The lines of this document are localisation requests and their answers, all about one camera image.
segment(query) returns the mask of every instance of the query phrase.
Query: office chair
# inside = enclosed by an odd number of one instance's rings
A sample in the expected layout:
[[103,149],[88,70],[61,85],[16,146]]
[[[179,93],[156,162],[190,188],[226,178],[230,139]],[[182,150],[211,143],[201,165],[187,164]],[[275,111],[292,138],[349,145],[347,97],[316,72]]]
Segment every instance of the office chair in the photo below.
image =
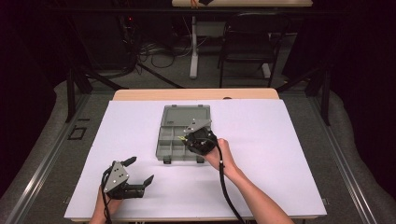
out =
[[223,42],[219,55],[220,68],[219,87],[225,78],[255,78],[256,77],[224,77],[224,62],[228,63],[258,63],[262,68],[264,63],[271,63],[271,75],[268,87],[271,87],[277,55],[283,36],[290,27],[290,19],[281,14],[245,12],[231,16],[224,26]]

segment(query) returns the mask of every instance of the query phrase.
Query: hand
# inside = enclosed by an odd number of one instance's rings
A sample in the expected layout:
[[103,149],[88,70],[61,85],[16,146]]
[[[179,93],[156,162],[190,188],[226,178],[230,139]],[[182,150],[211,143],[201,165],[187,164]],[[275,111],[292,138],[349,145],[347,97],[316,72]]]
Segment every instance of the hand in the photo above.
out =
[[[110,215],[114,215],[122,204],[122,200],[111,199],[106,195],[106,201],[108,202],[108,211]],[[98,195],[96,198],[95,210],[93,211],[92,219],[90,223],[106,223],[105,217],[105,204],[103,202],[102,188],[99,187]]]
[[[218,139],[218,144],[221,150],[223,164],[224,164],[224,174],[230,178],[231,175],[236,175],[239,173],[239,168],[236,166],[235,161],[233,160],[233,155],[230,150],[230,146],[228,141],[220,138]],[[219,169],[219,149],[217,147],[213,148],[204,158],[217,170]]]

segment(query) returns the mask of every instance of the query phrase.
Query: white table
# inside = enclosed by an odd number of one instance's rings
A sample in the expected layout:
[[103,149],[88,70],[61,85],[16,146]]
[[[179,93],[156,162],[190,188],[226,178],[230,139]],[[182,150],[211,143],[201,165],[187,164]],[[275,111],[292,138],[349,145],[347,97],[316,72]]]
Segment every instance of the white table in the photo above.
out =
[[[311,7],[311,0],[214,0],[207,6],[201,4],[196,0],[198,9],[199,7]],[[173,0],[173,7],[191,7],[190,0]],[[197,31],[197,24],[195,17],[192,17],[191,23],[191,37],[192,37],[192,54],[191,54],[191,68],[190,78],[196,79],[198,76],[198,48],[197,48],[197,32],[201,35],[216,34],[217,36],[222,35],[223,22],[203,22],[203,26],[208,26],[208,31],[201,32]],[[262,67],[262,71],[266,77],[270,76],[270,69],[268,64]]]
[[[249,92],[243,90],[225,94],[226,91],[233,91],[227,89],[196,91],[201,91],[206,99],[214,99],[217,95],[236,98],[235,95]],[[150,93],[136,92],[136,99],[146,98],[144,95]],[[153,90],[154,95],[165,92]],[[191,90],[169,92],[167,96],[186,95],[183,92],[189,95]],[[252,95],[256,98],[257,92],[265,91],[256,89],[251,92],[256,92]],[[125,95],[120,96],[118,99],[126,99]],[[232,99],[111,101],[64,217],[75,221],[89,220],[103,171],[113,161],[136,156],[137,161],[126,168],[131,176],[128,183],[141,184],[150,175],[155,177],[146,188],[145,196],[125,200],[119,212],[112,216],[113,220],[235,219],[223,198],[219,173],[207,162],[172,161],[171,165],[167,165],[157,160],[155,150],[165,105],[210,105],[212,130],[218,137],[229,140],[236,163],[259,188],[290,217],[326,215],[283,101]],[[252,218],[237,188],[228,179],[226,185],[240,215]]]

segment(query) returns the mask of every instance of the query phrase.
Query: gray floor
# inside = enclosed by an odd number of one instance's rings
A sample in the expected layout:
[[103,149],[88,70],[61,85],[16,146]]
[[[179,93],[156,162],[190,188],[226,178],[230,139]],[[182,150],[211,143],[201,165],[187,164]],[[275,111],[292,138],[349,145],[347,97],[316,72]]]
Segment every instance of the gray floor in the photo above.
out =
[[[293,37],[288,37],[285,47],[281,50],[273,87],[280,86],[285,81],[281,76],[281,70],[292,41]],[[172,66],[163,69],[154,68],[149,60],[145,61],[145,65],[186,88],[217,88],[217,59],[216,55],[203,53],[199,62],[199,75],[195,80],[189,78],[188,57],[176,58]],[[167,60],[168,57],[154,56],[156,63],[167,64],[170,62]],[[128,76],[114,78],[113,81],[131,89],[173,88],[145,71],[141,74],[134,71]],[[65,83],[55,89],[58,98],[49,122],[18,176],[0,200],[1,223],[71,222],[63,218],[67,207],[64,200],[73,193],[108,101],[114,93],[97,81],[93,80],[92,85],[94,92],[91,95],[78,94],[79,111],[69,125],[64,124],[67,116]],[[320,195],[327,202],[328,215],[307,220],[306,223],[396,223],[395,202],[375,183],[367,167],[360,160],[342,101],[332,94],[332,126],[327,127],[318,117],[317,100],[306,98],[302,92],[303,87],[304,83],[281,93],[280,97],[290,112]],[[75,125],[87,128],[83,139],[67,140]],[[342,159],[345,159],[342,164],[338,163],[339,158],[337,159],[340,154],[334,153],[334,149],[337,148],[341,150]],[[37,178],[40,179],[40,184],[35,185],[34,180]],[[361,192],[362,196],[356,196],[356,192]]]

